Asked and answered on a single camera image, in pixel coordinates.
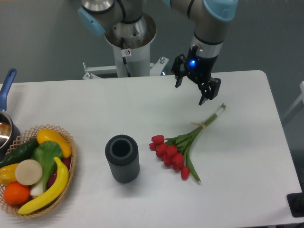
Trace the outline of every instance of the bok choy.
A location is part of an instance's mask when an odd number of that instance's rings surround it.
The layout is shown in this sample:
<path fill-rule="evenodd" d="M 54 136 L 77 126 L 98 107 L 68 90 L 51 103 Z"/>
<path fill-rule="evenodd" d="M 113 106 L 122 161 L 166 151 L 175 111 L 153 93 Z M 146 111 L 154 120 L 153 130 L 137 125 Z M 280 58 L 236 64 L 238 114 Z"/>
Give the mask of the bok choy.
<path fill-rule="evenodd" d="M 30 190 L 31 196 L 40 196 L 47 190 L 48 179 L 57 169 L 54 157 L 62 159 L 62 150 L 58 143 L 52 141 L 43 142 L 33 152 L 32 159 L 40 163 L 43 173 L 41 179 L 32 186 Z"/>

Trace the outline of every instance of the warning sticker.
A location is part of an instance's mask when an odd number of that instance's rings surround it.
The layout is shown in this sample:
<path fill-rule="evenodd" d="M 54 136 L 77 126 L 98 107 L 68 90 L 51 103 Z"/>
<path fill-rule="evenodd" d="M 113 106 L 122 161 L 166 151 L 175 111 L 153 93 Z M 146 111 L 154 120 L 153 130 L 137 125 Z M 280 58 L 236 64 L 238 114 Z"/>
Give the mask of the warning sticker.
<path fill-rule="evenodd" d="M 122 56 L 123 57 L 128 57 L 128 56 L 131 56 L 131 49 L 124 49 L 124 50 L 122 50 Z"/>

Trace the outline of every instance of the black cylindrical vase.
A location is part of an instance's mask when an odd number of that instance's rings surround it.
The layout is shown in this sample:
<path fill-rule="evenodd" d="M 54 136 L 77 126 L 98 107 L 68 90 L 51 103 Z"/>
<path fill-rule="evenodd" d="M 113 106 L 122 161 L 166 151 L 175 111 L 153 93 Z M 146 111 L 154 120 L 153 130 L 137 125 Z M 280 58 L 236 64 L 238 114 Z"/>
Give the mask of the black cylindrical vase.
<path fill-rule="evenodd" d="M 117 135 L 105 146 L 113 177 L 121 183 L 133 181 L 139 173 L 138 146 L 133 138 Z"/>

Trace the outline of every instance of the cooking pot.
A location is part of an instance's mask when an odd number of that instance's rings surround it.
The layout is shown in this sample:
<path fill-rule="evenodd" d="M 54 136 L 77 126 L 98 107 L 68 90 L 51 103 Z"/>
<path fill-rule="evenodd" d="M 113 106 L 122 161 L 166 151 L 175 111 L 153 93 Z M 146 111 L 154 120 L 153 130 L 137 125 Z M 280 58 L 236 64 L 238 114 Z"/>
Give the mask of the cooking pot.
<path fill-rule="evenodd" d="M 6 101 L 10 87 L 14 81 L 16 69 L 10 69 L 0 90 L 0 161 L 5 157 L 10 145 L 20 135 L 10 116 L 6 113 Z"/>

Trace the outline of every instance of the white table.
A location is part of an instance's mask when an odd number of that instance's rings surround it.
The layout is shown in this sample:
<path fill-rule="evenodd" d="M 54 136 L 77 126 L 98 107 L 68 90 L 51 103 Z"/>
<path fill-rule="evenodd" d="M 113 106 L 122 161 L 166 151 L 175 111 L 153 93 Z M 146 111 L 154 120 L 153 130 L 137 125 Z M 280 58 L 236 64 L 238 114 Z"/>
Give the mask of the white table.
<path fill-rule="evenodd" d="M 261 71 L 213 74 L 219 95 L 198 105 L 197 86 L 173 76 L 16 83 L 8 114 L 23 132 L 54 124 L 77 144 L 76 174 L 65 200 L 48 215 L 19 220 L 0 211 L 1 227 L 238 228 L 303 222 L 286 195 L 300 192 L 292 158 Z M 157 134 L 188 133 L 222 104 L 226 111 L 206 128 L 190 156 L 201 184 L 182 181 L 148 148 Z M 117 134 L 139 146 L 140 174 L 114 180 L 105 158 Z"/>

